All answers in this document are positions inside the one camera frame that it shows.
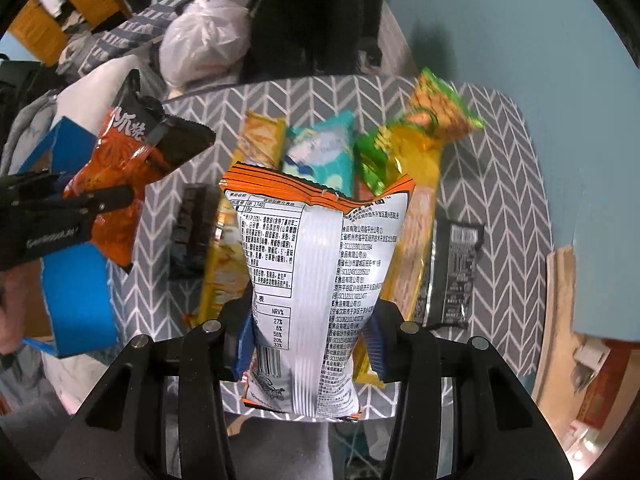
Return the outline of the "person's left hand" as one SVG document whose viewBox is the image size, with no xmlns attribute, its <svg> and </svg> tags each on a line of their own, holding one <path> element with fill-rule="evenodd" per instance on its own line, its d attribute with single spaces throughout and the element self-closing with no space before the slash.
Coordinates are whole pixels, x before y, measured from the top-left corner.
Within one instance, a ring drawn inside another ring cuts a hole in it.
<svg viewBox="0 0 640 480">
<path fill-rule="evenodd" d="M 0 351 L 15 351 L 24 336 L 27 266 L 1 272 Z"/>
</svg>

